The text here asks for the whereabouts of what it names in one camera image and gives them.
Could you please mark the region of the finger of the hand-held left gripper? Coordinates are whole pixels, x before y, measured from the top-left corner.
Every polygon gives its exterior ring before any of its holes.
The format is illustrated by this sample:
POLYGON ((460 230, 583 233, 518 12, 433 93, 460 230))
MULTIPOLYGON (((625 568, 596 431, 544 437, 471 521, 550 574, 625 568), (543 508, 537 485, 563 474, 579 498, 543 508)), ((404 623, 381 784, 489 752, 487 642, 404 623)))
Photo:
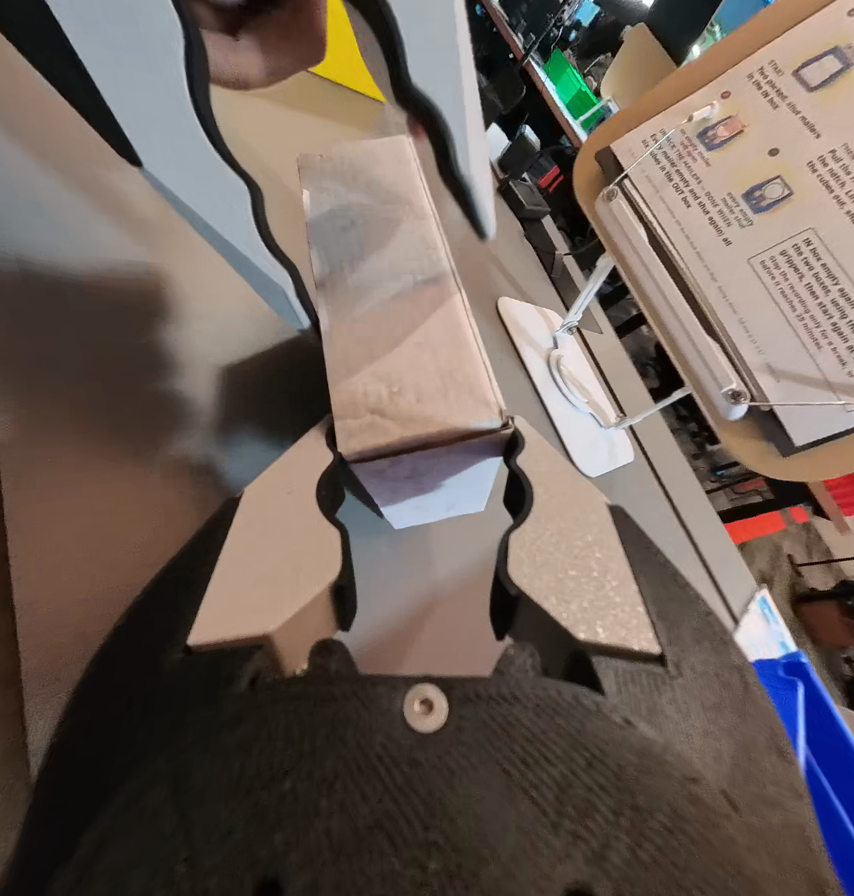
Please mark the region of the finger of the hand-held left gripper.
POLYGON ((366 68, 423 130, 477 238, 497 233, 495 182, 465 2, 349 1, 366 68))
POLYGON ((216 122, 204 43, 183 2, 47 3, 137 152, 145 179, 295 330, 320 333, 262 189, 216 122))

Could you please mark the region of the green plastic bin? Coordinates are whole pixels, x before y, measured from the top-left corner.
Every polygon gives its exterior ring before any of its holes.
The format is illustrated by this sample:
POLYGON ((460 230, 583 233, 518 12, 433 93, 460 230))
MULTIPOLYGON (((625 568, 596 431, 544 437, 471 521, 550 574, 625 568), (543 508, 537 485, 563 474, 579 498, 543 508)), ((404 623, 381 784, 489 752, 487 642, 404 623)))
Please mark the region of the green plastic bin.
POLYGON ((601 100, 591 90, 564 52, 554 49, 544 64, 544 80, 550 84, 569 116, 590 133, 603 119, 601 100))

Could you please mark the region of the yellow plastic bin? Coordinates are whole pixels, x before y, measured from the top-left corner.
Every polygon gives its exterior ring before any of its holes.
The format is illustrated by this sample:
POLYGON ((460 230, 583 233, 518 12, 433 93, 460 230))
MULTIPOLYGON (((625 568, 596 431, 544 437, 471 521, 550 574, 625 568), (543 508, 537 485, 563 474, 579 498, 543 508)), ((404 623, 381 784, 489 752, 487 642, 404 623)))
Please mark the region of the yellow plastic bin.
POLYGON ((387 101, 365 64, 343 1, 326 3, 325 57, 309 73, 379 103, 387 101))

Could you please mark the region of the orange red frame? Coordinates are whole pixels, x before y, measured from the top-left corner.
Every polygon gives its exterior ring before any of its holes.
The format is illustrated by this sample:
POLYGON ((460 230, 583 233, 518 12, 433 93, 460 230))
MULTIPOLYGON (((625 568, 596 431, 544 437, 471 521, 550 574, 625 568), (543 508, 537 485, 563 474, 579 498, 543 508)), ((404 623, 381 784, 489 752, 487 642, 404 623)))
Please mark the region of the orange red frame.
POLYGON ((850 523, 854 519, 854 472, 810 483, 751 473, 713 487, 707 496, 725 492, 733 497, 758 498, 719 511, 737 546, 784 532, 790 523, 813 519, 829 522, 840 535, 854 532, 850 523))

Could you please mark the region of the white and blue leaflet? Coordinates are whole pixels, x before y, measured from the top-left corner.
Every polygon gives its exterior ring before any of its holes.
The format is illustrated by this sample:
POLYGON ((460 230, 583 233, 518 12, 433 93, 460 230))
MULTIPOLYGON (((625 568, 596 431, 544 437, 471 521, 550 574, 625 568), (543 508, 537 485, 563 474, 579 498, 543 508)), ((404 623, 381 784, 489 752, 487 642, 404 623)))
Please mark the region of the white and blue leaflet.
POLYGON ((757 588, 734 630, 733 640, 751 663, 782 659, 799 652, 766 586, 757 588))

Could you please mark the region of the person's left hand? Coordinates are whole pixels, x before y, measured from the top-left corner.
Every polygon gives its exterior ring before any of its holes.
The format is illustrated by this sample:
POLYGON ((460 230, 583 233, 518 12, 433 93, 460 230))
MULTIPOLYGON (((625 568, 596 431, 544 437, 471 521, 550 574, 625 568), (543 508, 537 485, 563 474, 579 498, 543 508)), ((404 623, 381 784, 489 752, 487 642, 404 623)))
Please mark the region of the person's left hand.
POLYGON ((327 1, 187 1, 209 81, 254 91, 317 67, 327 51, 327 1))

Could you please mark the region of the white cardboard mailer box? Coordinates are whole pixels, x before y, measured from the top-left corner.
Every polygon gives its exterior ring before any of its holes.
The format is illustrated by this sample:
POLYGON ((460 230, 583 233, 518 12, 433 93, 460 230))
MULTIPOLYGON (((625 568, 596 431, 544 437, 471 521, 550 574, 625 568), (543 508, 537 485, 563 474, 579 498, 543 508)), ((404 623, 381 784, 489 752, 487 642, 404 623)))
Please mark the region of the white cardboard mailer box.
POLYGON ((297 168, 338 453, 396 530, 482 512, 513 424, 413 141, 297 168))

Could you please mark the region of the printed instruction sheet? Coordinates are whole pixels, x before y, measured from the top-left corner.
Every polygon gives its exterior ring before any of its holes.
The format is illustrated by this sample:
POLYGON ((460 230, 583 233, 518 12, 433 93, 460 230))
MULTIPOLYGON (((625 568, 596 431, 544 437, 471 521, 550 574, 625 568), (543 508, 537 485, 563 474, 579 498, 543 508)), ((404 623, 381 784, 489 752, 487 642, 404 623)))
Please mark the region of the printed instruction sheet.
POLYGON ((656 230, 793 454, 854 432, 854 2, 746 50, 610 144, 656 230))

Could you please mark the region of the black electronic device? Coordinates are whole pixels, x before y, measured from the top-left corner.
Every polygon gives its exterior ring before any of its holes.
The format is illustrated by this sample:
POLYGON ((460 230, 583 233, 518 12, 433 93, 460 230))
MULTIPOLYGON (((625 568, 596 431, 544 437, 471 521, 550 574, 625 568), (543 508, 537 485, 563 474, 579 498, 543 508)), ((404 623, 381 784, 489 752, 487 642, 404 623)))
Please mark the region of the black electronic device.
POLYGON ((533 129, 524 125, 494 161, 500 197, 518 220, 550 216, 549 188, 560 178, 557 156, 563 149, 542 148, 533 129))

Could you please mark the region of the white instruction sheet stand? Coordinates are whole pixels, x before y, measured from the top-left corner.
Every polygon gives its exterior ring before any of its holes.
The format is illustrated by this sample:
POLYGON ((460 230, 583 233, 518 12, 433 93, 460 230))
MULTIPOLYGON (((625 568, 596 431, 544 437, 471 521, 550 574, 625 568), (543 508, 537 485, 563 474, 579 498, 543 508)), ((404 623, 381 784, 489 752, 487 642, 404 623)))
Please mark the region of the white instruction sheet stand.
MULTIPOLYGON (((813 13, 829 2, 775 2, 759 12, 746 24, 716 43, 698 59, 678 69, 645 92, 636 102, 618 112, 596 130, 579 151, 574 169, 574 190, 580 206, 595 228, 592 210, 585 210, 583 202, 593 204, 600 189, 600 172, 594 161, 602 140, 616 140, 632 127, 643 123, 672 102, 689 95, 706 84, 712 76, 729 68, 746 50, 758 49, 771 39, 781 23, 793 25, 806 14, 813 13)), ((729 427, 724 446, 748 468, 779 479, 812 482, 854 471, 854 435, 845 442, 833 442, 815 450, 799 454, 797 458, 778 459, 763 445, 761 434, 753 424, 729 427)))

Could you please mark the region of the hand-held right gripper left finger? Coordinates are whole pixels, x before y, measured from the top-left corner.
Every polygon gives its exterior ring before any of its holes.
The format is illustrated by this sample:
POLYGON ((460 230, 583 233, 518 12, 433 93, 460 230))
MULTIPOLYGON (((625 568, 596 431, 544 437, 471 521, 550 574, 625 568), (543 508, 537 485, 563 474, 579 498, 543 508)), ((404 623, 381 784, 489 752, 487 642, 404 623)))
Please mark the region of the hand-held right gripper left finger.
POLYGON ((194 652, 260 647, 285 675, 354 622, 358 596, 333 421, 243 491, 187 636, 194 652))

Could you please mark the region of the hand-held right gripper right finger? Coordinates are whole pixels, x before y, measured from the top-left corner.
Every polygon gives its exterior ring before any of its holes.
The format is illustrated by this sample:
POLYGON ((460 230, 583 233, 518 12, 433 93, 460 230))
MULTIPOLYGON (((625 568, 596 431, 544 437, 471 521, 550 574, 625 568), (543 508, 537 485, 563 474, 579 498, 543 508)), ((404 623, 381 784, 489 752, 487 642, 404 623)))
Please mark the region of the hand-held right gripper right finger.
POLYGON ((500 539, 489 598, 498 641, 523 611, 600 655, 662 658, 645 600, 603 493, 524 419, 513 419, 503 462, 500 539))

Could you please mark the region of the blue plastic bin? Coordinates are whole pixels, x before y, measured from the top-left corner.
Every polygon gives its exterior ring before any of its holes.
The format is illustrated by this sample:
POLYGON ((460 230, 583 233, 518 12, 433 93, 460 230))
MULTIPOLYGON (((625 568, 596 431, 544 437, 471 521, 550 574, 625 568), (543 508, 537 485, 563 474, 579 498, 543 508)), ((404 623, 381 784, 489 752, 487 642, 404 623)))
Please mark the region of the blue plastic bin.
POLYGON ((752 664, 798 759, 837 878, 854 895, 854 735, 802 652, 752 664))

